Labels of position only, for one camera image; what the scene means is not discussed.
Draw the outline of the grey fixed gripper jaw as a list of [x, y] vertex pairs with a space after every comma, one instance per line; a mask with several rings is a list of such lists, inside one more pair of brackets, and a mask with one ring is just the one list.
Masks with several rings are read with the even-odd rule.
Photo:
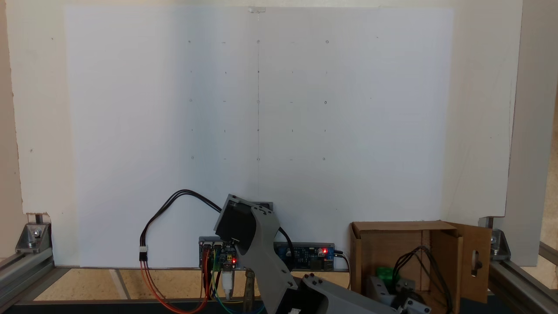
[[369, 277], [369, 298], [381, 304], [392, 306], [395, 295], [390, 294], [383, 280], [377, 276]]

